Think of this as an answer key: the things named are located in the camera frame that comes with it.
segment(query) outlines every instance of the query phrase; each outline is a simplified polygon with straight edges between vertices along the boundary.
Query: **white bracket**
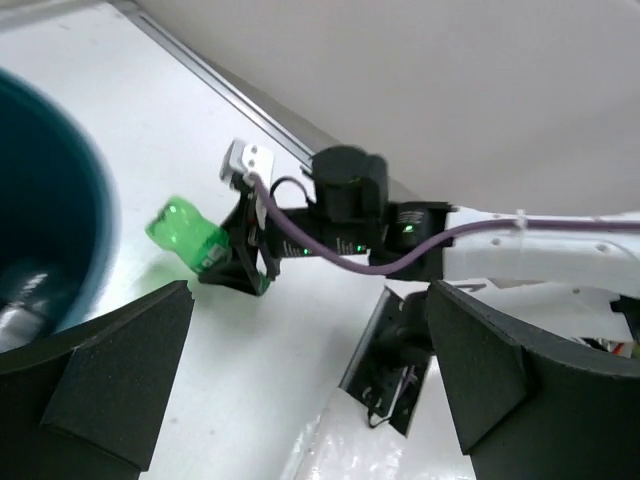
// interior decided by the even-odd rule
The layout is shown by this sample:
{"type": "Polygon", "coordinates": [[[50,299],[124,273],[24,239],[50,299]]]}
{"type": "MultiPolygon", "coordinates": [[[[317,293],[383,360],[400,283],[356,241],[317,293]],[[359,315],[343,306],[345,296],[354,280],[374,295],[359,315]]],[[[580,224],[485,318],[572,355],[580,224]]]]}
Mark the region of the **white bracket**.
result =
{"type": "MultiPolygon", "coordinates": [[[[222,161],[220,180],[233,188],[231,178],[234,173],[240,174],[243,178],[246,178],[248,173],[255,173],[267,188],[271,188],[274,163],[273,153],[268,148],[235,139],[222,161]]],[[[267,210],[259,198],[256,200],[256,218],[258,225],[264,230],[267,210]]]]}

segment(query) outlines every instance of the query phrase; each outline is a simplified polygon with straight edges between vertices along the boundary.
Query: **black mounting bracket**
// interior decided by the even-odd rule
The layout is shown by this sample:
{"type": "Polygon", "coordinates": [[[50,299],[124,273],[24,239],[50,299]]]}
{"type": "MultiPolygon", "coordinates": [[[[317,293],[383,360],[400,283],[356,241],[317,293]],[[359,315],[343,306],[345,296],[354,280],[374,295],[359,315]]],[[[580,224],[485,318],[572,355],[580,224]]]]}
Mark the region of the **black mounting bracket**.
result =
{"type": "Polygon", "coordinates": [[[280,274],[280,260],[269,255],[262,230],[256,218],[257,197],[239,179],[234,185],[240,190],[240,199],[221,227],[229,234],[231,258],[226,263],[213,265],[198,276],[198,281],[210,285],[223,285],[257,297],[280,274]],[[261,254],[267,269],[263,275],[257,268],[261,254]]]}
{"type": "Polygon", "coordinates": [[[191,321],[186,283],[0,355],[2,478],[149,469],[191,321]]]}
{"type": "MultiPolygon", "coordinates": [[[[406,435],[433,356],[424,316],[427,292],[406,299],[386,292],[371,320],[371,336],[358,347],[358,358],[341,387],[365,405],[369,415],[388,420],[406,435]]],[[[369,424],[375,426],[371,417],[369,424]]]]}

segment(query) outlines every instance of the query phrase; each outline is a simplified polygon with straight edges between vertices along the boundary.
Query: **gray metal piece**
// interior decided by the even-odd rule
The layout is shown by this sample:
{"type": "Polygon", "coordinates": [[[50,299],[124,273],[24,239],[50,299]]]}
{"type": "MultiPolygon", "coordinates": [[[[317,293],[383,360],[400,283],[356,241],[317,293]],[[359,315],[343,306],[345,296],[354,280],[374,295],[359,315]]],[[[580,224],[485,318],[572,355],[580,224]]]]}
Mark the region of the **gray metal piece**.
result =
{"type": "Polygon", "coordinates": [[[155,22],[142,8],[131,0],[111,0],[110,3],[127,19],[169,52],[176,60],[188,68],[200,80],[209,85],[238,111],[249,118],[303,165],[310,167],[311,149],[298,140],[291,132],[276,122],[269,114],[252,102],[222,75],[216,72],[193,50],[177,40],[167,30],[155,22]]]}
{"type": "Polygon", "coordinates": [[[20,305],[0,308],[0,353],[31,343],[45,326],[42,317],[20,305]]]}
{"type": "Polygon", "coordinates": [[[103,2],[100,0],[25,0],[17,3],[19,5],[0,6],[0,32],[42,22],[103,2]]]}

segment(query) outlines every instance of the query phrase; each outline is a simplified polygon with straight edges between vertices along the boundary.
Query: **white wall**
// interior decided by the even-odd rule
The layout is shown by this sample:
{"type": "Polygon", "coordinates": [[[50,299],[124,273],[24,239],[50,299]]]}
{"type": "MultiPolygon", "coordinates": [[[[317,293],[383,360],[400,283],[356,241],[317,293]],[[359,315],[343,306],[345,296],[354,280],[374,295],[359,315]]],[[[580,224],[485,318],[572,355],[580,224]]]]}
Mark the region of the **white wall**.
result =
{"type": "Polygon", "coordinates": [[[141,3],[333,137],[383,153],[424,197],[640,207],[633,0],[141,3]]]}

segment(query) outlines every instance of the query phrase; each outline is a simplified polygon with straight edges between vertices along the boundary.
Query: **cable tie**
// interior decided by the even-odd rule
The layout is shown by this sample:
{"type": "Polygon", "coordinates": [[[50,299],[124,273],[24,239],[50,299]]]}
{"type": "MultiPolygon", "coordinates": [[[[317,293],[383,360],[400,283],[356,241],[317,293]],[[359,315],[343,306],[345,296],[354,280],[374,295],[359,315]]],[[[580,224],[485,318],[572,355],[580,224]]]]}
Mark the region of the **cable tie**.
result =
{"type": "Polygon", "coordinates": [[[527,226],[529,225],[529,220],[527,219],[527,215],[525,214],[524,210],[522,209],[516,210],[516,218],[513,223],[515,223],[516,228],[520,230],[527,229],[527,226]]]}

